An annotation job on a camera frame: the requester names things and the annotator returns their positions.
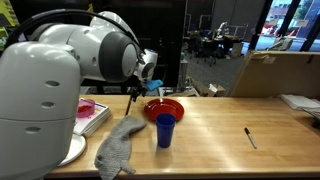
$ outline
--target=gray cloth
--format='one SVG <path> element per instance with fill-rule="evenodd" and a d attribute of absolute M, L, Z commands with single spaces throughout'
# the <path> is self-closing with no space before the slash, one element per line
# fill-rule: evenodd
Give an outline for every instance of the gray cloth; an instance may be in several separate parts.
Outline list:
<path fill-rule="evenodd" d="M 120 170 L 134 174 L 129 165 L 131 143 L 129 134 L 146 126 L 145 121 L 125 116 L 111 131 L 108 138 L 101 144 L 95 159 L 95 166 L 103 180 L 114 179 Z"/>

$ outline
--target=lab room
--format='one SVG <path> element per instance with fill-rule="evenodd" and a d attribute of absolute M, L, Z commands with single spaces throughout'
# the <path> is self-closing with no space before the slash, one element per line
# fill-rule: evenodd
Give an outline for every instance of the lab room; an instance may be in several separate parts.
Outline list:
<path fill-rule="evenodd" d="M 320 0 L 0 0 L 0 180 L 320 179 Z"/>

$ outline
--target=black cable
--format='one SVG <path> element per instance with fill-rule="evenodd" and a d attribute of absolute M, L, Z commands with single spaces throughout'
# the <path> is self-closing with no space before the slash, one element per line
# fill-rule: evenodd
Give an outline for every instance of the black cable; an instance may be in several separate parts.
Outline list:
<path fill-rule="evenodd" d="M 140 44 L 136 39 L 134 38 L 133 34 L 126 29 L 124 29 L 120 24 L 118 24 L 116 21 L 104 17 L 100 14 L 84 11 L 84 10 L 79 10 L 79 9 L 56 9 L 56 10 L 51 10 L 51 11 L 46 11 L 37 15 L 32 16 L 31 18 L 27 19 L 21 25 L 12 32 L 12 34 L 8 37 L 7 43 L 4 46 L 4 49 L 9 47 L 10 45 L 18 42 L 19 36 L 33 27 L 35 24 L 40 23 L 42 21 L 45 21 L 47 19 L 53 18 L 53 17 L 58 17 L 58 16 L 66 16 L 66 15 L 81 15 L 81 16 L 94 16 L 98 17 L 100 19 L 103 19 L 105 21 L 110 22 L 111 24 L 115 25 L 117 28 L 119 28 L 121 31 L 125 33 L 134 43 L 137 44 L 137 46 L 142 50 Z"/>

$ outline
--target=blue cup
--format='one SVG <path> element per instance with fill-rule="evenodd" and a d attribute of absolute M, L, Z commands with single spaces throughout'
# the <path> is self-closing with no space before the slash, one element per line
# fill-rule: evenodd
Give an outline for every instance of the blue cup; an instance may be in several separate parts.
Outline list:
<path fill-rule="evenodd" d="M 156 117 L 158 146 L 167 148 L 171 144 L 176 118 L 168 113 L 159 114 Z"/>

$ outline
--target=desk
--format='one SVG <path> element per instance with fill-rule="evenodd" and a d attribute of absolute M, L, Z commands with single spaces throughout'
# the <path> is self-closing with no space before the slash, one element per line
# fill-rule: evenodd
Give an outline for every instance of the desk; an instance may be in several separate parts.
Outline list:
<path fill-rule="evenodd" d="M 110 117 L 91 137 L 74 162 L 52 171 L 48 177 L 98 176 L 94 157 L 101 142 L 122 119 L 129 96 L 94 96 L 107 104 Z M 157 148 L 155 124 L 143 113 L 144 103 L 155 97 L 139 97 L 129 114 L 146 120 L 147 126 L 131 136 L 129 163 L 134 176 L 121 178 L 216 177 L 320 177 L 320 131 L 310 115 L 294 111 L 279 99 L 176 97 L 185 108 L 177 123 L 172 145 Z M 258 149 L 244 132 L 248 127 Z"/>

